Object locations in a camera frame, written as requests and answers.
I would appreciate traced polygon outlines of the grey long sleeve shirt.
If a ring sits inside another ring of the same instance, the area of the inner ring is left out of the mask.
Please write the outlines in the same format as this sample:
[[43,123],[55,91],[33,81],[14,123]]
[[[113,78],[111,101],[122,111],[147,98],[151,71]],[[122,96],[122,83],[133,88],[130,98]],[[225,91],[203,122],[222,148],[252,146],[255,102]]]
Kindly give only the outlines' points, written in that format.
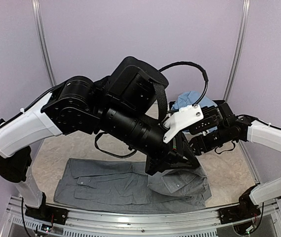
[[203,167],[144,171],[144,162],[71,158],[53,200],[89,211],[173,214],[204,209],[212,196]]

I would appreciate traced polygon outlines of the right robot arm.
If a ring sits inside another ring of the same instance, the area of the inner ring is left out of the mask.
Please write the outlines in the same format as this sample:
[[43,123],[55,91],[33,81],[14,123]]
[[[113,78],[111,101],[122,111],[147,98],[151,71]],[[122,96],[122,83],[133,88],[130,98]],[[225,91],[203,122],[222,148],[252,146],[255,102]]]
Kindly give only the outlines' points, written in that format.
[[[281,154],[281,128],[258,117],[235,115],[228,103],[217,101],[198,112],[198,121],[190,125],[194,136],[191,146],[196,155],[216,151],[228,142],[242,141],[250,147],[260,146]],[[235,215],[245,219],[264,202],[281,198],[281,177],[248,188],[240,197]]]

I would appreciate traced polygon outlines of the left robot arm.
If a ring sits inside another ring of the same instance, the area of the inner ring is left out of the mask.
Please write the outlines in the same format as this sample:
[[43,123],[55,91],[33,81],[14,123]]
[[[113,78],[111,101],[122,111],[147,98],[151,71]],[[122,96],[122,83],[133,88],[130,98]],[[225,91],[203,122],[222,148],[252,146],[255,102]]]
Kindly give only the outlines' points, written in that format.
[[0,120],[0,176],[16,185],[28,210],[51,215],[46,196],[31,171],[31,145],[76,131],[104,131],[147,157],[146,173],[197,168],[199,162],[183,130],[198,106],[167,110],[168,80],[148,63],[128,56],[98,81],[75,76],[47,90],[8,121]]

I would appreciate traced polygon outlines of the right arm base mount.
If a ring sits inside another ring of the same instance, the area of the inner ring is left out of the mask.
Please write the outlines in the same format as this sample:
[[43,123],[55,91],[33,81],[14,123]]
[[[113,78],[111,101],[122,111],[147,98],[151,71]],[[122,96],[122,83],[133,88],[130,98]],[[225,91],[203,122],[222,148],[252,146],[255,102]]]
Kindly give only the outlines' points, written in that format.
[[239,204],[235,206],[220,208],[218,209],[218,214],[220,223],[223,225],[253,218],[255,217],[255,215],[259,216],[261,214],[261,210],[257,206],[248,209],[246,207],[242,207]]

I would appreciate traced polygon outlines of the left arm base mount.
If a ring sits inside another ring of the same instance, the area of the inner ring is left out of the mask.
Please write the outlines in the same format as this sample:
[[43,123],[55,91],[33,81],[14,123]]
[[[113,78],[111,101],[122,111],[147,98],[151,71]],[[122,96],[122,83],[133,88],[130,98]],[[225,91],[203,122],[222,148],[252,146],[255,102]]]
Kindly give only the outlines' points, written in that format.
[[37,220],[50,222],[52,224],[65,225],[69,211],[64,208],[44,205],[39,208],[26,206],[25,214]]

